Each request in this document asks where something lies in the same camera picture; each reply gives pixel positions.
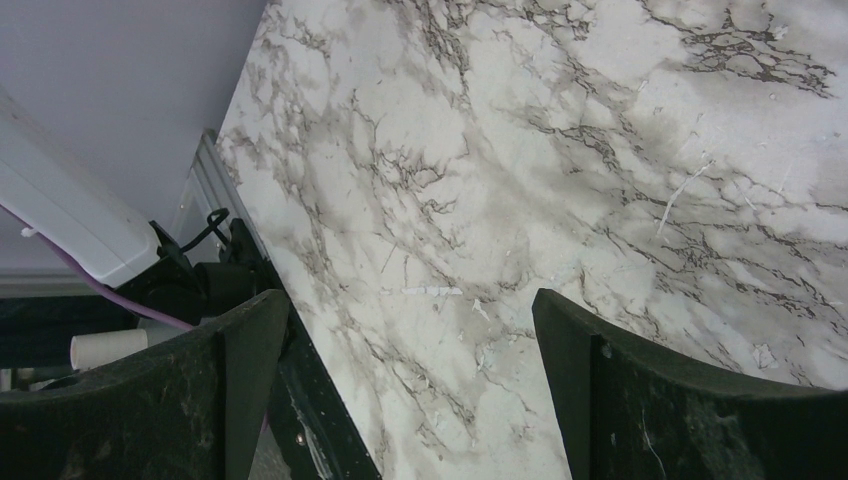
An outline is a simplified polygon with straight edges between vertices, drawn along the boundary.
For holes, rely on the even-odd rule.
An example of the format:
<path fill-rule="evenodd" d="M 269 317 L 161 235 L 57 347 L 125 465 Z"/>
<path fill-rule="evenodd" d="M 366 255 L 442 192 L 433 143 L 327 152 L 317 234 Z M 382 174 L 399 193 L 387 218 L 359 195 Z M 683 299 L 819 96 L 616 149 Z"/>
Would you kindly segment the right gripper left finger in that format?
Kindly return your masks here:
<path fill-rule="evenodd" d="M 5 479 L 245 479 L 290 302 L 268 290 L 57 386 L 1 397 Z"/>

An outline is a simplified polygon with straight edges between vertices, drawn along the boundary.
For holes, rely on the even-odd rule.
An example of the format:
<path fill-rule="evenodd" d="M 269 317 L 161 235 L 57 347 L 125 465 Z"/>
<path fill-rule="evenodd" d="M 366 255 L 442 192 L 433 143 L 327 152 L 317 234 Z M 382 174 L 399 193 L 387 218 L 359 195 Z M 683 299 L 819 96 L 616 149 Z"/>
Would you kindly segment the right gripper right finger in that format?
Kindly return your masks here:
<path fill-rule="evenodd" d="M 718 368 L 550 289 L 536 338 L 575 479 L 843 479 L 847 395 Z"/>

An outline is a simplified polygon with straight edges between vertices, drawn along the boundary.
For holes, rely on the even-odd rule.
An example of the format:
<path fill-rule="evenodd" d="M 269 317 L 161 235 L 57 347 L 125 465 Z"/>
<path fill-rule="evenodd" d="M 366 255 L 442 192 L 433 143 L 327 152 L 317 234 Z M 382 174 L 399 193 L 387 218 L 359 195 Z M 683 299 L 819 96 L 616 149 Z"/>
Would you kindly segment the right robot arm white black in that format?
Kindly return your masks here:
<path fill-rule="evenodd" d="M 105 467 L 137 470 L 173 454 L 210 477 L 247 474 L 294 314 L 245 224 L 237 261 L 211 277 L 186 249 L 116 199 L 1 98 L 1 205 L 108 300 L 148 318 L 134 285 L 164 287 L 180 335 L 46 393 L 5 400 L 2 446 L 23 458 L 133 433 Z M 723 370 L 618 328 L 540 290 L 534 326 L 576 479 L 843 479 L 847 395 Z"/>

